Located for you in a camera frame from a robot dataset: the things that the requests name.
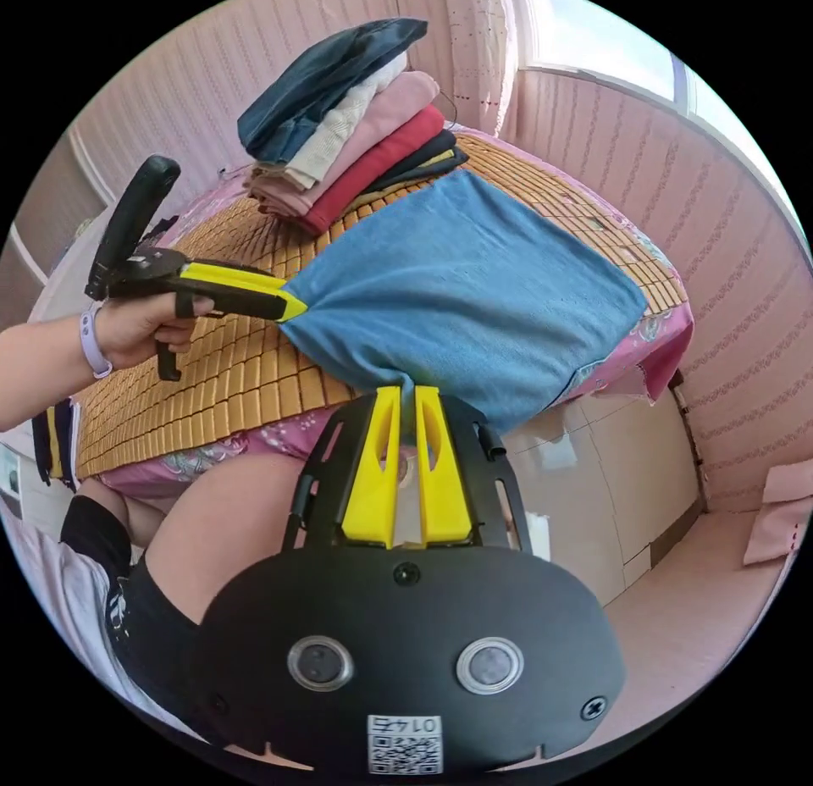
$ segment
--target lavender watch band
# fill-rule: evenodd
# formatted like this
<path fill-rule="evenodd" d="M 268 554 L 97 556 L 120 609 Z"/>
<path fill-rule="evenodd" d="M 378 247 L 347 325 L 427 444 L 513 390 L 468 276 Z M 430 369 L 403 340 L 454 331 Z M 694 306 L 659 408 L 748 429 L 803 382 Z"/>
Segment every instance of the lavender watch band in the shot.
<path fill-rule="evenodd" d="M 82 351 L 85 353 L 85 359 L 93 369 L 93 376 L 96 379 L 104 379 L 113 371 L 113 365 L 104 358 L 96 340 L 97 309 L 98 307 L 93 307 L 90 312 L 82 313 L 79 331 L 82 339 Z"/>

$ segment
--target qr code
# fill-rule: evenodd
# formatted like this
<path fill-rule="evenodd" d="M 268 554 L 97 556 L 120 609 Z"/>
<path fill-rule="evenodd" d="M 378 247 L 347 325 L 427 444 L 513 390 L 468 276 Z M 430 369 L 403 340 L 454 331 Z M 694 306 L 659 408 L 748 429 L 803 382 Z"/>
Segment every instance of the qr code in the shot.
<path fill-rule="evenodd" d="M 439 718 L 370 718 L 374 719 L 368 725 L 371 774 L 440 775 L 443 772 Z"/>

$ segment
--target bamboo mat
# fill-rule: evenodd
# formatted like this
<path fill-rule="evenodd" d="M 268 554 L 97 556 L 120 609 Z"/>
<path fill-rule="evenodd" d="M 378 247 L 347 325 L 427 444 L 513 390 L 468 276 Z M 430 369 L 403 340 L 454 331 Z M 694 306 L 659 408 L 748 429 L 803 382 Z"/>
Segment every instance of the bamboo mat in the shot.
<path fill-rule="evenodd" d="M 686 301 L 680 282 L 635 237 L 558 176 L 474 137 L 460 135 L 463 166 L 527 203 L 621 268 L 646 295 L 646 315 Z M 189 257 L 236 261 L 288 279 L 361 219 L 433 180 L 364 205 L 314 239 L 239 199 L 178 243 Z M 179 383 L 161 382 L 155 360 L 84 391 L 80 478 L 201 447 L 242 430 L 352 399 L 357 393 L 301 354 L 272 323 L 229 315 L 199 322 Z"/>

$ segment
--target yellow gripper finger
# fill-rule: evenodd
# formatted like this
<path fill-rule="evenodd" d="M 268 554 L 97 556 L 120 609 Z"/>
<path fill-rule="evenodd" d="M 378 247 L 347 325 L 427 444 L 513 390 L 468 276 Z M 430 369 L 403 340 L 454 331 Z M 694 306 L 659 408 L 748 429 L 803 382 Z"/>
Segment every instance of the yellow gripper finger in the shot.
<path fill-rule="evenodd" d="M 472 521 L 438 389 L 418 386 L 415 408 L 423 545 L 464 542 L 472 532 Z"/>
<path fill-rule="evenodd" d="M 358 462 L 356 480 L 341 523 L 341 530 L 348 540 L 392 548 L 400 445 L 401 388 L 379 388 Z"/>
<path fill-rule="evenodd" d="M 183 280 L 200 280 L 204 283 L 227 286 L 230 289 L 245 289 L 251 292 L 262 292 L 264 295 L 282 297 L 287 306 L 285 314 L 277 323 L 286 323 L 307 311 L 307 306 L 298 297 L 294 297 L 283 288 L 285 281 L 275 278 L 273 275 L 234 268 L 226 264 L 191 261 L 183 268 L 180 277 Z"/>

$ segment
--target black trigger handle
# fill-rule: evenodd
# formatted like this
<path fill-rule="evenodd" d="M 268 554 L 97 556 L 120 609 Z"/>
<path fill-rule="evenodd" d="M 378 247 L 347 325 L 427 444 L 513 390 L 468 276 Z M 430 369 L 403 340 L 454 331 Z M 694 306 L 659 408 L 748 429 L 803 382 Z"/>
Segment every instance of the black trigger handle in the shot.
<path fill-rule="evenodd" d="M 175 317 L 195 317 L 195 297 L 190 292 L 175 293 Z M 164 382 L 180 382 L 177 355 L 169 350 L 169 343 L 157 343 L 158 377 Z"/>

